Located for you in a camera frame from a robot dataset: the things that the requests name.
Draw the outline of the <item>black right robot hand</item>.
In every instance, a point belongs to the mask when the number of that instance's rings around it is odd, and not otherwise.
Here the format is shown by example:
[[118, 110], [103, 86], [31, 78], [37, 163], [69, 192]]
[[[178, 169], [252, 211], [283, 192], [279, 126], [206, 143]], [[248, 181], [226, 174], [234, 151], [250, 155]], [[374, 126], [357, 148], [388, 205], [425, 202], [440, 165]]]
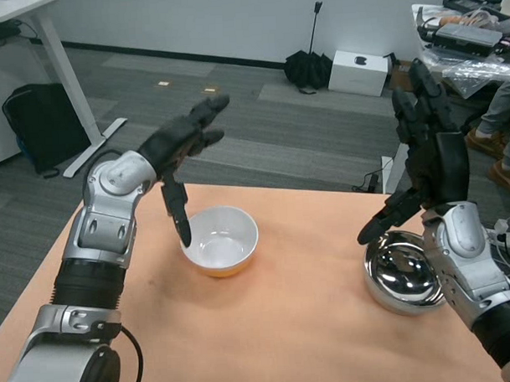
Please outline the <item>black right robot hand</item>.
[[420, 59], [413, 59], [409, 76], [416, 101], [400, 89], [393, 92], [396, 132], [409, 148], [404, 162], [411, 186], [391, 194], [384, 207], [361, 229], [358, 243], [378, 239], [392, 226], [401, 226], [420, 209], [467, 200], [470, 163], [460, 129], [451, 119], [451, 106], [442, 84]]

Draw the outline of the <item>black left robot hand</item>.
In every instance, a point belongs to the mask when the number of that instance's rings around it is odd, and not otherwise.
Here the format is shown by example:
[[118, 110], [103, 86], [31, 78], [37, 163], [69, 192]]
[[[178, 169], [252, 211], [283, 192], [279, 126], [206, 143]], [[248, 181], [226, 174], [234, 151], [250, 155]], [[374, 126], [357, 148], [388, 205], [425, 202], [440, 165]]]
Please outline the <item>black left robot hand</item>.
[[229, 95], [217, 95], [199, 102], [186, 116], [178, 116], [163, 124], [138, 150], [152, 165], [157, 181], [162, 184], [167, 214], [172, 217], [178, 237], [185, 247], [192, 242], [190, 223], [185, 212], [188, 193], [184, 184], [175, 179], [175, 173], [185, 158], [195, 157], [223, 139], [224, 130], [210, 131], [208, 127], [229, 102]]

